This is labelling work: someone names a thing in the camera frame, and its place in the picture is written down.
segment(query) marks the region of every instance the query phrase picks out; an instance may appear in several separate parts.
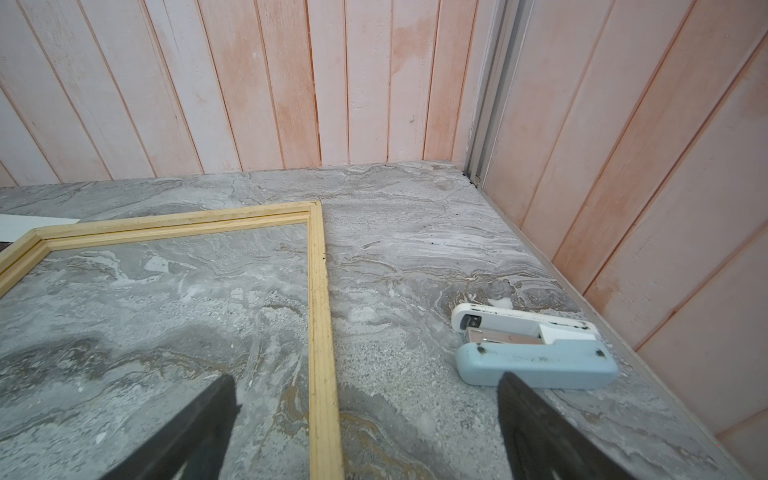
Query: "marble pattern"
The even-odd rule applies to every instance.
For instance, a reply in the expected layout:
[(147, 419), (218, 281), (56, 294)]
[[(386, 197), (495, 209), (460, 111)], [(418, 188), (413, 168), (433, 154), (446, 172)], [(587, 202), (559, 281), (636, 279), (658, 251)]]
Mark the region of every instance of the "marble pattern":
[[(106, 220), (315, 199), (347, 477), (510, 478), (495, 390), (455, 370), (451, 308), (586, 316), (450, 164), (14, 187), (0, 212)], [(10, 478), (97, 478), (223, 371), (243, 413), (222, 478), (306, 477), (305, 227), (54, 253), (0, 300), (0, 327)], [(606, 389), (540, 393), (638, 478), (723, 478), (617, 360)]]

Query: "wooden strip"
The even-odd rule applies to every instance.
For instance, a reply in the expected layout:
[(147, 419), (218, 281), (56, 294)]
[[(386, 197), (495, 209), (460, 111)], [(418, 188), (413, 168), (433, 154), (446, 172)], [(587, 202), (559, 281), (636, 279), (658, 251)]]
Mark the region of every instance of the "wooden strip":
[(0, 90), (0, 160), (20, 185), (58, 184), (58, 177)]
[[(453, 137), (453, 147), (451, 149), (451, 162), (459, 170), (464, 170), (464, 166), (469, 161), (469, 142), (472, 138), (472, 132), (476, 129), (475, 116), (481, 100), (482, 72), (485, 70), (488, 49), (491, 47), (490, 42), (493, 38), (494, 15), (497, 15), (497, 12), (499, 12), (497, 5), (500, 5), (500, 2), (479, 0), (475, 13), (475, 26), (472, 28), (467, 68), (464, 73), (462, 101), (458, 110), (456, 133)], [(517, 9), (517, 0), (513, 0), (508, 8), (513, 7), (515, 10)]]
[(617, 2), (521, 230), (552, 258), (627, 125), (692, 0)]
[(424, 158), (438, 0), (393, 0), (389, 158)]
[[(242, 218), (252, 214), (255, 217)], [(333, 355), (333, 328), (326, 268), (323, 211), (320, 202), (263, 205), (228, 210), (193, 212), (126, 220), (81, 223), (70, 227), (46, 227), (27, 233), (0, 253), (0, 296), (8, 291), (42, 257), (51, 251), (124, 243), (155, 238), (180, 237), (246, 228), (307, 222), (310, 307), (310, 476), (343, 478), (339, 398)], [(124, 230), (116, 230), (122, 223)], [(51, 233), (66, 233), (65, 238), (50, 238)]]
[(256, 5), (199, 3), (243, 170), (283, 168)]
[(392, 0), (347, 0), (351, 164), (386, 162), (391, 38)]
[(258, 0), (286, 168), (319, 167), (317, 113), (304, 0)]
[(344, 0), (307, 0), (323, 166), (349, 164)]
[(741, 462), (755, 478), (768, 472), (768, 407), (738, 429), (720, 437), (728, 452)]
[(16, 260), (21, 258), (22, 255), (41, 240), (43, 239), (40, 238), (36, 232), (29, 231), (12, 243), (8, 248), (0, 251), (0, 277), (2, 277), (2, 272), (5, 271), (5, 269), (10, 267)]
[(0, 84), (61, 181), (110, 178), (16, 2), (0, 2)]
[(768, 2), (699, 0), (553, 259), (580, 291), (696, 135), (768, 28)]
[(768, 356), (744, 355), (768, 343), (765, 285), (764, 229), (637, 351), (712, 432), (768, 405)]
[(16, 182), (8, 173), (2, 163), (0, 163), (0, 187), (15, 187)]
[(336, 359), (326, 268), (323, 209), (315, 202), (308, 224), (310, 259), (310, 478), (344, 478), (336, 389)]
[(475, 7), (477, 0), (440, 3), (424, 160), (451, 158)]
[(81, 5), (154, 172), (158, 177), (202, 174), (144, 3), (81, 0)]
[(78, 1), (21, 0), (21, 4), (112, 178), (154, 177)]
[(766, 44), (584, 295), (632, 346), (768, 219)]
[(214, 222), (189, 223), (171, 227), (154, 227), (140, 230), (126, 230), (113, 233), (95, 233), (78, 237), (64, 237), (46, 240), (51, 250), (67, 250), (71, 248), (98, 247), (118, 243), (159, 240), (161, 238), (189, 237), (206, 233), (231, 232), (249, 230), (251, 228), (276, 227), (293, 223), (305, 223), (306, 212), (298, 214), (277, 214), (264, 217), (241, 218), (235, 220), (219, 220)]
[(485, 192), (521, 225), (612, 0), (533, 4)]
[(5, 295), (6, 292), (13, 288), (29, 270), (32, 270), (50, 252), (51, 249), (48, 248), (45, 242), (38, 241), (32, 248), (26, 250), (11, 266), (4, 269), (0, 273), (0, 296)]
[(226, 208), (222, 210), (206, 210), (185, 214), (156, 215), (153, 217), (124, 218), (118, 220), (101, 220), (98, 222), (81, 222), (75, 225), (56, 225), (35, 229), (43, 240), (54, 238), (93, 235), (96, 233), (112, 233), (142, 228), (170, 227), (220, 220), (236, 220), (240, 218), (262, 217), (277, 214), (297, 214), (309, 212), (312, 202), (293, 202), (290, 204), (256, 205), (253, 207)]
[(240, 171), (227, 109), (195, 0), (145, 0), (206, 174)]

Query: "gray marble surface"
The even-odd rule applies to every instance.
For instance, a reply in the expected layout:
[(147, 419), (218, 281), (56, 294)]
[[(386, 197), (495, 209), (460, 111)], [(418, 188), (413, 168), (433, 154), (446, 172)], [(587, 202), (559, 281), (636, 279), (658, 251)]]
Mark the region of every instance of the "gray marble surface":
[[(494, 389), (464, 384), (460, 302), (586, 319), (449, 164), (15, 187), (0, 212), (86, 220), (323, 202), (348, 478), (510, 478)], [(0, 475), (97, 478), (220, 372), (222, 478), (305, 478), (306, 228), (57, 252), (0, 299)], [(724, 478), (621, 358), (541, 394), (638, 478)]]

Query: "wooden wall panel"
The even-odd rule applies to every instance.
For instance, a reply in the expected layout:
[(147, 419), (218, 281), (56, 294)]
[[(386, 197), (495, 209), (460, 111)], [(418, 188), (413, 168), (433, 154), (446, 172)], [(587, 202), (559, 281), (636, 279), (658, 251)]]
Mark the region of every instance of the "wooden wall panel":
[(0, 2), (0, 84), (61, 181), (110, 178), (16, 2)]
[(642, 343), (768, 219), (768, 48), (756, 53), (587, 299)]
[(12, 185), (57, 184), (58, 177), (16, 114), (11, 102), (0, 90), (0, 161), (5, 166), (5, 179), (0, 184)]
[(768, 409), (718, 438), (756, 480), (768, 478)]
[(349, 163), (344, 0), (307, 0), (315, 75), (320, 159), (323, 165)]
[(241, 170), (196, 0), (144, 1), (204, 173)]
[(270, 78), (253, 0), (199, 0), (244, 171), (283, 168)]
[(699, 0), (553, 263), (584, 292), (768, 28), (768, 2)]
[(451, 158), (476, 8), (477, 0), (440, 3), (424, 160)]
[(768, 406), (768, 229), (639, 350), (712, 432)]
[(13, 181), (13, 178), (11, 178), (11, 175), (8, 173), (8, 171), (5, 169), (5, 167), (0, 164), (0, 187), (15, 187), (16, 182)]
[[(499, 5), (500, 2), (478, 0), (475, 11), (475, 24), (472, 27), (472, 38), (464, 73), (462, 100), (458, 109), (456, 132), (451, 149), (451, 162), (459, 170), (464, 170), (464, 166), (469, 160), (470, 140), (472, 139), (472, 132), (475, 130), (475, 114), (481, 101), (480, 95), (483, 88), (482, 72), (485, 69), (492, 39), (493, 18)], [(511, 3), (509, 8), (512, 7), (517, 10), (516, 0)]]
[(389, 132), (392, 0), (346, 1), (349, 162), (383, 163)]
[(617, 0), (538, 182), (521, 230), (560, 247), (692, 0)]
[(520, 225), (600, 38), (612, 0), (536, 2), (485, 192)]
[[(81, 0), (155, 174), (202, 174), (143, 2)], [(116, 28), (115, 19), (120, 19)]]
[(310, 35), (302, 0), (258, 0), (286, 168), (319, 167)]
[(389, 92), (389, 159), (424, 158), (438, 0), (394, 0)]
[(500, 2), (2, 2), (3, 184), (463, 162)]
[(154, 177), (77, 0), (22, 0), (21, 5), (112, 178)]

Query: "marble countertop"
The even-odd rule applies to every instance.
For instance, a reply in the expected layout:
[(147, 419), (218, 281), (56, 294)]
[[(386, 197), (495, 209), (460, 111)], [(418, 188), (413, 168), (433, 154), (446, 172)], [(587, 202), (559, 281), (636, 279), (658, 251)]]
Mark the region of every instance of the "marble countertop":
[[(455, 369), (461, 302), (587, 319), (441, 162), (0, 190), (0, 213), (84, 220), (321, 200), (347, 478), (510, 478), (495, 389)], [(305, 478), (306, 227), (68, 250), (0, 299), (0, 469), (97, 478), (221, 372), (243, 403), (221, 478)], [(620, 356), (540, 393), (638, 478), (724, 478)]]

